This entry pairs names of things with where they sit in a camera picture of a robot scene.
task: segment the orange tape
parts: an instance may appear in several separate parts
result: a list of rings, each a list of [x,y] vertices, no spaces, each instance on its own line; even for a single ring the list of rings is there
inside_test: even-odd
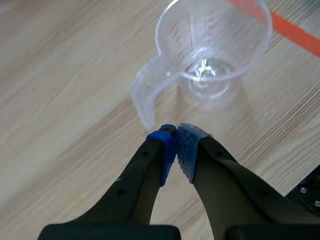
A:
[[[271,12],[273,29],[290,41],[320,58],[320,39]]]
[[[238,8],[246,11],[248,14],[263,20],[264,12],[257,6],[256,0],[228,0]],[[273,29],[279,34],[289,39],[301,48],[309,51],[320,58],[320,39],[306,32],[297,25],[285,20],[280,15],[271,11]]]

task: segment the blue gripper pad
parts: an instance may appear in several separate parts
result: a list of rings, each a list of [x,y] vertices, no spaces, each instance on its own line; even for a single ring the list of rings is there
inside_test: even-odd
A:
[[[178,162],[191,184],[194,180],[198,143],[201,139],[208,136],[212,137],[211,134],[206,133],[192,124],[182,123],[178,126]]]
[[[165,124],[161,127],[176,127],[171,124]],[[158,139],[164,144],[164,154],[163,154],[163,164],[162,164],[162,174],[161,174],[161,187],[166,184],[169,171],[172,164],[175,161],[177,154],[177,136],[172,136],[171,133],[165,131],[154,131],[150,133],[146,139]]]

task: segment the black device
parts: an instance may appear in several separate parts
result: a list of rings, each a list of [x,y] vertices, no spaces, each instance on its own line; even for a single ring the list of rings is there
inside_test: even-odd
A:
[[[38,240],[180,240],[177,227],[150,225],[176,153],[215,240],[320,240],[320,218],[240,165],[211,135],[185,123],[150,134],[88,212],[46,226]]]

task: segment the wood grain surface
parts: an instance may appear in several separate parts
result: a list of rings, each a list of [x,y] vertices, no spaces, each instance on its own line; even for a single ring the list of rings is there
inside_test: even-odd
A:
[[[35,240],[78,217],[127,165],[145,139],[130,84],[157,55],[154,29],[169,2],[0,0],[1,239]],[[320,38],[319,1],[266,2]],[[263,62],[212,109],[192,114],[179,95],[155,104],[168,121],[213,134],[285,195],[320,163],[319,79],[320,59],[275,32]],[[176,162],[152,223],[213,239]]]

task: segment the clear plastic measuring cup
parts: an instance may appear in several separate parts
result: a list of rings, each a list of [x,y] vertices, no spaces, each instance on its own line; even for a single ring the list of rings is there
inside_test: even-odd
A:
[[[271,33],[263,0],[174,0],[155,29],[158,56],[131,87],[143,126],[154,126],[154,100],[173,82],[193,98],[223,94],[263,58]]]

